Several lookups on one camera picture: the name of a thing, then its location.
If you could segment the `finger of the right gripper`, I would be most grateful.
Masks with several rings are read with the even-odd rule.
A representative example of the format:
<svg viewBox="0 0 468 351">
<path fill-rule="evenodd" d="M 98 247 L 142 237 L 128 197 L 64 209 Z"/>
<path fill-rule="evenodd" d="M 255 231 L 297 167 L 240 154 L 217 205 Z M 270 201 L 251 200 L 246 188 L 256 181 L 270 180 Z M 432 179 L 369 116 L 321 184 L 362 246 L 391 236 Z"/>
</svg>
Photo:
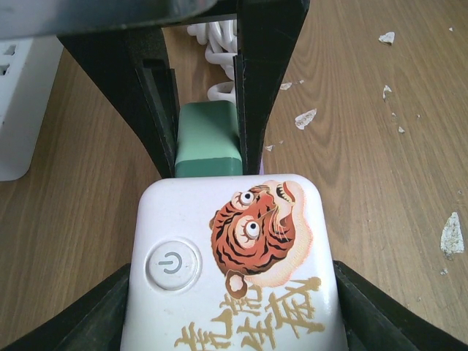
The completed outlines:
<svg viewBox="0 0 468 351">
<path fill-rule="evenodd" d="M 59 40 L 137 135 L 161 177 L 174 177 L 180 105 L 163 30 L 145 27 Z"/>
<path fill-rule="evenodd" d="M 235 90 L 244 174 L 258 174 L 274 102 L 309 1 L 238 1 Z"/>
</svg>

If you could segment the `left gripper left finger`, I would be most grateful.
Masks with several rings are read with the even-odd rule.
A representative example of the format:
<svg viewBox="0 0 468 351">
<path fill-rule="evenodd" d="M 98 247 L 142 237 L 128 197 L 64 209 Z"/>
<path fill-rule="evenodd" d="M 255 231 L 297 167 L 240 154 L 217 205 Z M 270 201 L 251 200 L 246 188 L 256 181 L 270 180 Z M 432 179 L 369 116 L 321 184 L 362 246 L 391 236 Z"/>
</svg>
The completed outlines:
<svg viewBox="0 0 468 351">
<path fill-rule="evenodd" d="M 127 307 L 129 263 L 61 313 L 3 350 L 119 350 Z"/>
</svg>

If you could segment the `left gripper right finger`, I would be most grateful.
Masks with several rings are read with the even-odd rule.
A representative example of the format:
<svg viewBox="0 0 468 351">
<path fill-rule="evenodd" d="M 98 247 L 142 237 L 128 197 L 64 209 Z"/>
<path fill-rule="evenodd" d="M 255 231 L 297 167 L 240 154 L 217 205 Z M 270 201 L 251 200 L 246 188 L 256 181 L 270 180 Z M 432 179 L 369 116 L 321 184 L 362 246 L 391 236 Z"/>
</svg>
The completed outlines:
<svg viewBox="0 0 468 351">
<path fill-rule="evenodd" d="M 466 350 L 341 261 L 333 262 L 349 350 Z"/>
</svg>

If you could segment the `white USB power strip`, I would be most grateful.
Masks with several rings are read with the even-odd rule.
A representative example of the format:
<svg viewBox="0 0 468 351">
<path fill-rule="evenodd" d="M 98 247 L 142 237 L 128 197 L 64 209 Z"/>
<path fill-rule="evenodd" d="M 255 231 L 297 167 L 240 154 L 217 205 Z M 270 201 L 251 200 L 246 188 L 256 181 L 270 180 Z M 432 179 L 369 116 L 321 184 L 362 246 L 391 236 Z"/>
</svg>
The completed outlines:
<svg viewBox="0 0 468 351">
<path fill-rule="evenodd" d="M 1 41 L 1 181 L 30 168 L 63 49 L 56 37 Z"/>
</svg>

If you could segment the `green cube adapter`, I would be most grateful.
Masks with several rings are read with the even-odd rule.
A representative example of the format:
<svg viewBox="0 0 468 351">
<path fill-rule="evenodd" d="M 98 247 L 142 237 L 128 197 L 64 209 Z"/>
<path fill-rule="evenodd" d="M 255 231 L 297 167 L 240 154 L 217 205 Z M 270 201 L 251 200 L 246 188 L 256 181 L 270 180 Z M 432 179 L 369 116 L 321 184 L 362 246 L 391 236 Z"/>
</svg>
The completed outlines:
<svg viewBox="0 0 468 351">
<path fill-rule="evenodd" d="M 242 174 L 235 105 L 225 100 L 184 105 L 178 121 L 175 177 Z"/>
</svg>

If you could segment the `white cartoon cube adapter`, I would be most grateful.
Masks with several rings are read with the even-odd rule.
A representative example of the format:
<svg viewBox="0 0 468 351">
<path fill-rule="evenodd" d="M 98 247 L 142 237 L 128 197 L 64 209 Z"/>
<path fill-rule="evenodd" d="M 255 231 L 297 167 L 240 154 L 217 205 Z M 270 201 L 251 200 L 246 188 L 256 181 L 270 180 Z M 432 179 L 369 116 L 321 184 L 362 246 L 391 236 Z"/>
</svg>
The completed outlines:
<svg viewBox="0 0 468 351">
<path fill-rule="evenodd" d="M 138 206 L 122 350 L 346 350 L 317 187 L 171 178 Z"/>
</svg>

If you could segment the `purple power strip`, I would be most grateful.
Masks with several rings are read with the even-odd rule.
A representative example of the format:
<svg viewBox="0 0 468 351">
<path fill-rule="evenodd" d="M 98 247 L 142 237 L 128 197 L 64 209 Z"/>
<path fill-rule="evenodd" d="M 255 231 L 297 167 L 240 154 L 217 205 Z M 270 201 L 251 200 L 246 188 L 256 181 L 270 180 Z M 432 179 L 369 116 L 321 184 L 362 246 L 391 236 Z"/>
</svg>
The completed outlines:
<svg viewBox="0 0 468 351">
<path fill-rule="evenodd" d="M 264 170 L 264 163 L 263 163 L 263 155 L 260 157 L 260 169 L 259 169 L 259 175 L 264 175 L 265 170 Z"/>
</svg>

